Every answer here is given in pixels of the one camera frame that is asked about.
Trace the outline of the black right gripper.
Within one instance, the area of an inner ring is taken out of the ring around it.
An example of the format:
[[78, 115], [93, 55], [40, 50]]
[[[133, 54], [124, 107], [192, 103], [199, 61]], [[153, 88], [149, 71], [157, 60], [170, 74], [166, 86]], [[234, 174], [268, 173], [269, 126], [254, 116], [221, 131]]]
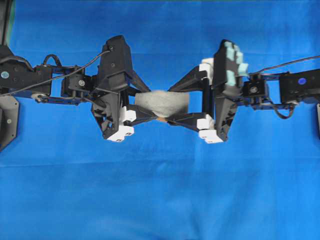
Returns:
[[[214, 58], [204, 58], [181, 80], [169, 88], [169, 92], [202, 91], [213, 84]], [[222, 143], [228, 140], [228, 132], [238, 107], [252, 107], [254, 110], [269, 110], [270, 98], [267, 82], [260, 74], [243, 82], [241, 77], [235, 84], [222, 84], [212, 90], [214, 116], [204, 112], [174, 114], [166, 118], [173, 126], [181, 126], [195, 132], [207, 144]]]

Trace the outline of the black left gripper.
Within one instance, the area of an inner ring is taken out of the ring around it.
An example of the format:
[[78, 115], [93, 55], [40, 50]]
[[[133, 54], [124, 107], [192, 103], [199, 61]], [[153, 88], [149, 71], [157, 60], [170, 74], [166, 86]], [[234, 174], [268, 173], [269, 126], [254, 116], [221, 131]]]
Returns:
[[159, 118], [151, 110], [129, 104], [128, 93], [151, 91], [131, 65], [101, 64], [92, 86], [91, 112], [105, 140], [120, 143], [134, 133], [133, 126]]

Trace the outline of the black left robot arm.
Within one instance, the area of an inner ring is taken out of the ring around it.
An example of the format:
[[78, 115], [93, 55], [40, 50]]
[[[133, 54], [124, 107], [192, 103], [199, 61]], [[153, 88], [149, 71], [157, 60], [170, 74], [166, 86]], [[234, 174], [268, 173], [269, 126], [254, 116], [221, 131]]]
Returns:
[[95, 60], [97, 74], [89, 76], [85, 66], [63, 66], [54, 55], [32, 67], [6, 45], [0, 47], [0, 95], [32, 98], [38, 103], [79, 105], [91, 103], [91, 113], [104, 139], [122, 142], [134, 133], [134, 126], [157, 119], [129, 97], [149, 92], [133, 70], [130, 47], [121, 37], [109, 39]]

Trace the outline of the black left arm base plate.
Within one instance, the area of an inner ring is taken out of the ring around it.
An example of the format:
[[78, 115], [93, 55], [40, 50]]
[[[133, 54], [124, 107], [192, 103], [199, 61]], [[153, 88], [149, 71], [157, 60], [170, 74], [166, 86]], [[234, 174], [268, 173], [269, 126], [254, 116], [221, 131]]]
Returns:
[[0, 151], [17, 136], [20, 104], [13, 96], [0, 97]]

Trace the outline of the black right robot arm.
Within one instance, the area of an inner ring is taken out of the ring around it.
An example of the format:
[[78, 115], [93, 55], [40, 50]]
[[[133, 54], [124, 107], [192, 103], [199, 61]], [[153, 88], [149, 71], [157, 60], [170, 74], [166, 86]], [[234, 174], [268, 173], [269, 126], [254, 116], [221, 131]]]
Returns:
[[240, 106], [254, 110], [273, 110], [283, 120], [289, 119], [296, 106], [320, 102], [319, 69], [264, 74], [247, 73], [244, 62], [204, 59], [180, 81], [169, 88], [175, 93], [202, 92], [202, 111], [172, 113], [166, 121], [198, 132], [208, 144], [226, 142]]

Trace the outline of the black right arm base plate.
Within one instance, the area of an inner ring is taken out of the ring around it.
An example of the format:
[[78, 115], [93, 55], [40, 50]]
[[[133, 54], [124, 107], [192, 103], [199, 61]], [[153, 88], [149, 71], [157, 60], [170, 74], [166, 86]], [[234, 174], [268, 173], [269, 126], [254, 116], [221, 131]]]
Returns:
[[318, 137], [320, 139], [320, 103], [316, 105], [316, 120], [317, 120], [317, 127], [318, 127]]

